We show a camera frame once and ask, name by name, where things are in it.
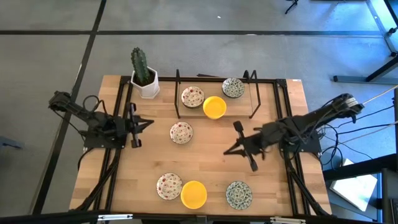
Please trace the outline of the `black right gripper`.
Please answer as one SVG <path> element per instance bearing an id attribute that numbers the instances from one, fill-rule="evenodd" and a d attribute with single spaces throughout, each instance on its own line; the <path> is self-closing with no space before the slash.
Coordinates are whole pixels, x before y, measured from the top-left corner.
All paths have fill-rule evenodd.
<path id="1" fill-rule="evenodd" d="M 224 155 L 240 155 L 247 157 L 252 171 L 257 171 L 258 166 L 253 156 L 262 154 L 265 159 L 265 148 L 275 144 L 280 140 L 280 127 L 276 122 L 264 124 L 261 128 L 254 128 L 258 133 L 251 136 L 245 136 L 243 126 L 240 121 L 233 123 L 235 131 L 238 133 L 236 142 L 223 154 Z"/>

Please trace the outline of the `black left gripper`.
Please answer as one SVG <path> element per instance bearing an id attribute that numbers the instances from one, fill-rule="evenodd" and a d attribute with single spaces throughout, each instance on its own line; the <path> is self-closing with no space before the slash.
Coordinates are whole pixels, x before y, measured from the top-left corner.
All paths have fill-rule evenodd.
<path id="1" fill-rule="evenodd" d="M 138 134 L 142 133 L 143 130 L 154 122 L 154 120 L 142 118 L 140 115 L 136 115 L 135 103 L 127 103 L 126 106 L 128 108 L 129 116 L 127 118 L 118 117 L 118 120 L 116 121 L 119 148 L 124 148 L 126 146 L 128 134 L 132 134 L 131 146 L 133 148 L 141 147 L 142 143 Z"/>

